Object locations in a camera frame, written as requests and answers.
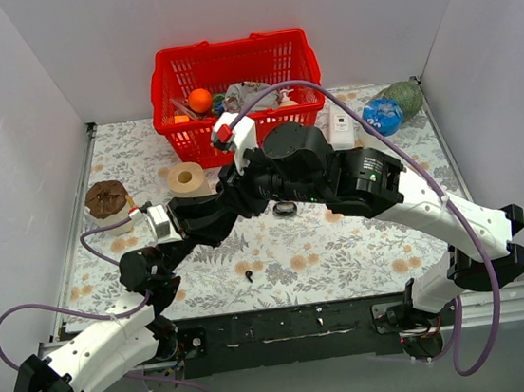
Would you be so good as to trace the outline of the black oval charging case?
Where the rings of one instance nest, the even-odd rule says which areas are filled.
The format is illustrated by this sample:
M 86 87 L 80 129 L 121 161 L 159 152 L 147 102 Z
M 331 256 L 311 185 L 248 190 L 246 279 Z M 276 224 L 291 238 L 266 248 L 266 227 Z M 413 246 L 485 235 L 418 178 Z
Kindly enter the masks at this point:
M 297 215 L 297 205 L 290 201 L 278 201 L 273 205 L 272 212 L 276 217 L 294 217 Z

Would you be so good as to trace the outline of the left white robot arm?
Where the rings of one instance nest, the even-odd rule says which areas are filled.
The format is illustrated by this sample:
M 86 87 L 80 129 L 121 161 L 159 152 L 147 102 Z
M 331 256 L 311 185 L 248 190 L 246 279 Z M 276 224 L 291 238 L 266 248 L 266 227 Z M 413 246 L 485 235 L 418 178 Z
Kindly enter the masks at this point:
M 134 366 L 170 360 L 177 330 L 162 313 L 178 292 L 176 268 L 197 246 L 217 247 L 237 213 L 224 195 L 174 198 L 145 210 L 156 245 L 124 254 L 119 279 L 125 287 L 114 308 L 85 313 L 91 325 L 45 358 L 30 355 L 15 366 L 13 392 L 103 392 Z

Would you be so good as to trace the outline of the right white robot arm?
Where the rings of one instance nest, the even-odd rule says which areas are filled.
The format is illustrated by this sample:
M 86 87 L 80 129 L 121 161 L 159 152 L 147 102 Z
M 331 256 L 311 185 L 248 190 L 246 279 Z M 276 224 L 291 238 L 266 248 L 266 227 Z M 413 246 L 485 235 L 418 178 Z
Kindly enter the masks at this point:
M 406 286 L 402 315 L 425 327 L 465 290 L 490 291 L 524 272 L 523 226 L 514 204 L 488 209 L 442 190 L 378 149 L 335 150 L 321 130 L 281 123 L 253 146 L 234 137 L 233 163 L 219 171 L 218 194 L 246 218 L 271 200 L 321 203 L 337 215 L 401 224 L 448 243 L 423 276 Z

